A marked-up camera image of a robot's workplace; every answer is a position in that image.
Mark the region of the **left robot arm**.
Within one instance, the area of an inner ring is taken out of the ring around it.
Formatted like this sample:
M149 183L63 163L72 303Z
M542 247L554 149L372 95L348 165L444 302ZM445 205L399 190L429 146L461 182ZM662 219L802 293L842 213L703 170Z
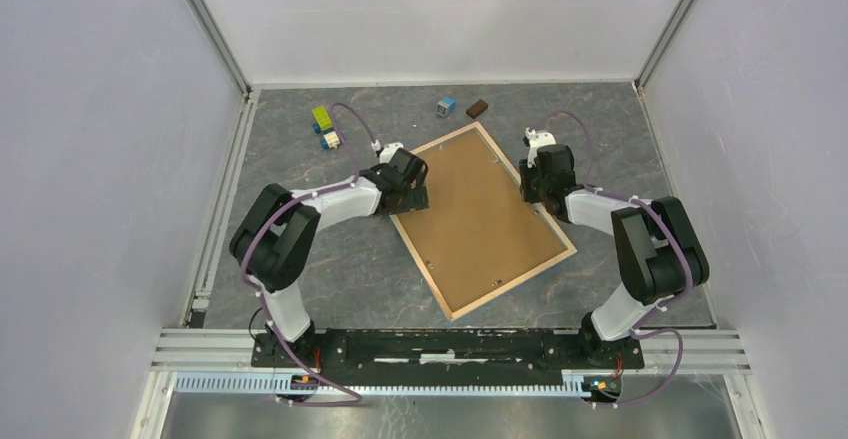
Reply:
M378 162L352 176L312 189L264 187L230 240L239 276L254 289L277 336L275 351L290 366L314 353L314 323L299 286L316 235L354 218L390 216L429 206L424 159L392 143Z

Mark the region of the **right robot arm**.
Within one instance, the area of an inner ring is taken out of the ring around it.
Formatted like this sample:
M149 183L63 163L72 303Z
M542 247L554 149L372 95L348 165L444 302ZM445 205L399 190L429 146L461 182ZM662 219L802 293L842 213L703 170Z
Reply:
M530 143L519 174L524 201L614 240L620 284L581 324L577 351L585 364L606 365L617 341L643 339L639 329L648 318L708 281L708 259L680 199L643 200L580 184L563 144Z

